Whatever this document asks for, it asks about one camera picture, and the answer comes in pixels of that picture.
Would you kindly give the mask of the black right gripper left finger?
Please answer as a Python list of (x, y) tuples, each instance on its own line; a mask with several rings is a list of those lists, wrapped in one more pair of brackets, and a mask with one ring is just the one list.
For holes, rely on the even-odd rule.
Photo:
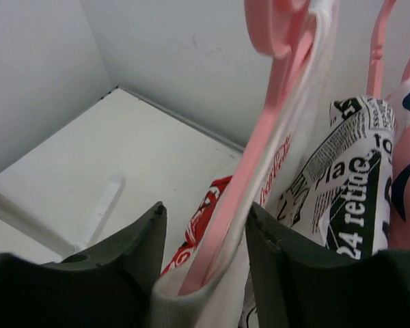
[(0, 327), (146, 327), (167, 210), (140, 218), (60, 263), (0, 254)]

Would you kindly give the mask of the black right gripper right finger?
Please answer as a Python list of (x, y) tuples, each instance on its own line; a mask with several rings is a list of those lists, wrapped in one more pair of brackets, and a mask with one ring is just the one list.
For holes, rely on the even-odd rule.
[(258, 204), (245, 231), (261, 327), (410, 327), (410, 251), (354, 260)]

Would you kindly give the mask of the white red print t-shirt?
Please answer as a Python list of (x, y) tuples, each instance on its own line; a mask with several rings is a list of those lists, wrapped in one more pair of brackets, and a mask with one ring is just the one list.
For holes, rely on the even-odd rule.
[(309, 3), (308, 19), (315, 25), (310, 56), (288, 90), (249, 183), (253, 191), (243, 198), (239, 211), (243, 215), (243, 226), (230, 228), (206, 283), (195, 292), (180, 296), (180, 287), (241, 157), (211, 182), (187, 224), (182, 245), (154, 285), (151, 327), (258, 326), (245, 222), (253, 203), (266, 209), (274, 206), (297, 174), (314, 130), (336, 38), (339, 3)]

